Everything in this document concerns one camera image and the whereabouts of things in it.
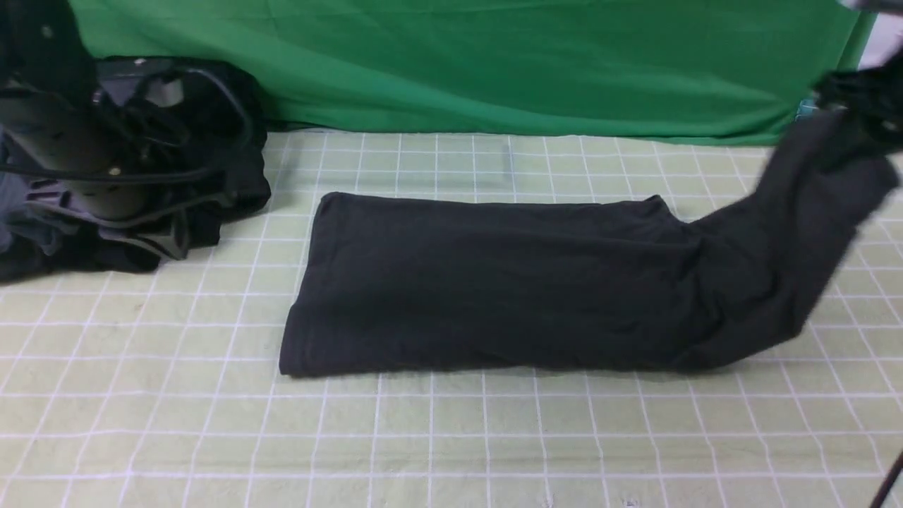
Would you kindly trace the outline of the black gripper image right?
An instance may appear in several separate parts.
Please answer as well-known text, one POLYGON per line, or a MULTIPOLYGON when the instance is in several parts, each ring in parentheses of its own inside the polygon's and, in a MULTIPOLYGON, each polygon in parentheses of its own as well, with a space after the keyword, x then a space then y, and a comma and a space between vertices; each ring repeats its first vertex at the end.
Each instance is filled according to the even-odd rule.
POLYGON ((813 87, 817 109, 836 112, 840 154, 895 155, 902 148, 902 54, 857 71, 833 71, 813 87))

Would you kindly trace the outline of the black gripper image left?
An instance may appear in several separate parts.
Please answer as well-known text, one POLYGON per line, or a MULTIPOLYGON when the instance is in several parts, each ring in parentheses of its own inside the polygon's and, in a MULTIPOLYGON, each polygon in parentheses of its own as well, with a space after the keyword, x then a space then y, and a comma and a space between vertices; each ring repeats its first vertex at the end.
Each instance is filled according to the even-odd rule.
POLYGON ((222 183, 175 183, 171 186, 116 186, 38 180, 30 183, 25 208, 61 225, 65 234, 94 229, 106 241, 141 248, 159 258, 184 260, 189 254, 189 211, 215 203, 234 205, 234 193, 222 183))

